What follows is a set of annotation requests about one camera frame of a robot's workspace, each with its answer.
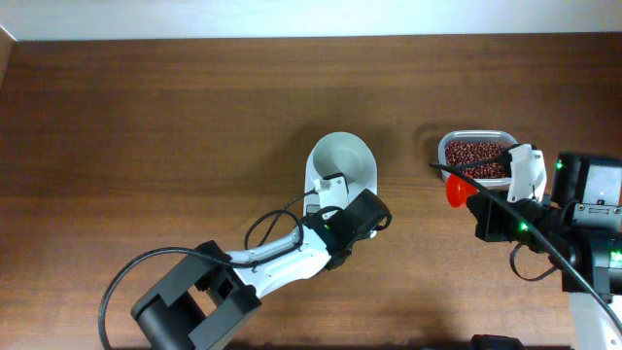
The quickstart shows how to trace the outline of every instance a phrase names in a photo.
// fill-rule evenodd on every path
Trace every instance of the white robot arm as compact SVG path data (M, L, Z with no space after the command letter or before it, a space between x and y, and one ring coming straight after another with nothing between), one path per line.
M184 258L141 297L131 315L152 347L222 349L258 310L261 298L341 266L354 243L391 221L389 209L370 190L348 203L343 175L316 181L315 192L321 209L297 221L289 235L255 249L227 253L213 241L201 244L195 252L209 259ZM192 285L217 305L210 315L205 316L188 293Z

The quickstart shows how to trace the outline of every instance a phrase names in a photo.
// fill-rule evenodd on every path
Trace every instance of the white plastic casing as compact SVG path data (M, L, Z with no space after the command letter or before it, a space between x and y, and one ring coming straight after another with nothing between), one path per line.
M569 303L576 328L577 350L622 349L622 337L592 296L586 293L570 293ZM622 296L613 296L613 303L609 306L620 317Z

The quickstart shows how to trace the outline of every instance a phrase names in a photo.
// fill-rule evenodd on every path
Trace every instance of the green led light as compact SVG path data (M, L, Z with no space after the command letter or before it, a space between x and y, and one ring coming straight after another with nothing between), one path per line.
M611 259L615 262L622 262L622 252L620 251L612 251Z

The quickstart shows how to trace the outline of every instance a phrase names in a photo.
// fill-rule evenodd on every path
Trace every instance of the white wall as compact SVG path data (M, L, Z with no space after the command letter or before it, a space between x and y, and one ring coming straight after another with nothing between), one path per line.
M0 0L18 40L622 30L619 0Z

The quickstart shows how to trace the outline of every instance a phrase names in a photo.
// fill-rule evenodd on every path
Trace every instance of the wire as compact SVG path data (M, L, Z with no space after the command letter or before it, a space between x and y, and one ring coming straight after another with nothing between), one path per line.
M149 258L153 258L153 257L163 255L163 254L185 254L187 256L198 257L201 259L205 259L209 262L217 263L217 264L231 267L231 268L252 268L262 263L268 263L270 261L278 259L298 249L302 245L303 239L304 239L304 228L302 227L302 221L300 220L299 217L292 214L292 212L289 212L285 209L273 210L269 213L266 213L253 224L252 228L255 228L257 225L261 224L261 222L263 222L265 219L273 215L278 215L278 214L286 214L295 220L295 224L298 227L298 232L300 234L300 237L295 242L293 247L288 248L280 253L274 254L268 258L264 258L262 260L252 261L252 262L226 262L212 255L202 253L202 252L190 249L190 248L183 248L183 247L158 248L158 249L154 249L152 251L143 253L139 255L138 257L132 259L131 262L129 262L126 266L124 266L121 269L121 271L119 271L119 273L117 273L115 278L113 278L112 282L110 282L110 285L108 285L108 288L106 289L106 292L104 293L104 297L101 299L101 303L99 304L99 314L97 316L97 328L99 330L99 340L101 341L101 345L103 346L103 348L105 350L113 349L112 346L110 345L110 341L108 340L108 335L106 334L106 310L108 308L108 303L110 302L110 298L113 295L115 288L119 285L119 283L123 279L123 277L125 277L127 272L129 272L132 268L136 267L137 264Z
M317 192L315 192L315 190L311 190L309 192L306 192L304 194L299 195L298 197L290 200L289 203L285 204L285 206L283 206L283 210L288 210L288 208L292 204L298 202L299 200L303 199L304 197L306 197L307 195L310 195L310 194L317 194ZM279 218L281 218L281 214L280 213L277 214L274 217L274 220L272 221L272 224L270 224L270 227L268 228L268 231L265 233L265 235L263 236L263 238L261 239L261 241L257 245L257 248L262 246L263 243L265 243L265 240L268 239L268 236L270 235L270 232L272 232L272 229L276 225L276 222L279 221ZM249 248L249 239L251 238L251 233L253 233L253 228L249 228L249 230L246 232L246 235L244 236L244 249L246 249L246 250L250 249Z
M477 181L469 178L467 175L465 175L461 171L451 166L447 166L443 164L436 164L436 163L431 163L430 167L433 169L444 170L444 171L447 171L449 173L452 173L458 176L459 178L461 178L468 184L478 189L480 192L484 193L487 197L489 197L491 200L497 203L501 208L505 209L505 211L507 211L507 213L513 216L515 219L517 219L518 221L522 223L525 223L525 225L527 225L529 232L534 236L537 242L542 245L542 247L544 248L544 251L546 251L546 253L548 253L551 257L553 257L553 259L561 266L561 269L565 273L567 273L579 286L581 286L581 288L585 290L587 294L589 294L590 296L594 298L596 303L600 305L605 311L605 313L611 318L611 322L613 322L613 325L615 326L615 328L619 331L620 334L622 334L622 323L620 322L620 319L618 319L618 317L615 315L615 312L613 312L613 310L609 307L609 305L607 305L607 303L601 298L601 296L599 296L599 294L596 293L596 291L594 291L592 286L590 286L590 284L587 283L585 279L583 279L581 274L579 274L574 269L574 267L572 267L572 265L566 260L566 258L564 258L564 256L562 256L562 254L558 252L558 250L555 249L555 247L553 247L551 242L549 242L548 239L544 237L544 235L537 229L537 227L534 226L534 224L532 224L527 219L525 219L525 217L523 217L521 213L516 211L516 209L512 208L507 203L506 200L501 199L496 193L486 189L481 184L479 184Z
M510 253L509 255L509 266L512 268L512 271L514 272L514 274L518 276L518 278L524 281L527 281L527 282L536 282L536 281L543 280L544 278L548 277L553 272L557 271L558 268L556 266L553 266L547 269L546 271L544 271L538 277L534 277L534 278L523 277L523 275L518 273L518 269L516 268L516 255L518 254L518 251L521 250L521 247L523 247L523 243L518 243L516 247L514 247L514 249L512 250L512 253Z
M559 227L560 228L564 225L564 220L566 219L566 213L570 209L570 206L573 205L573 204L576 204L578 202L579 201L577 199L573 199L573 200L569 201L568 203L564 204L564 208L562 208L562 212L560 213L560 222L559 222Z

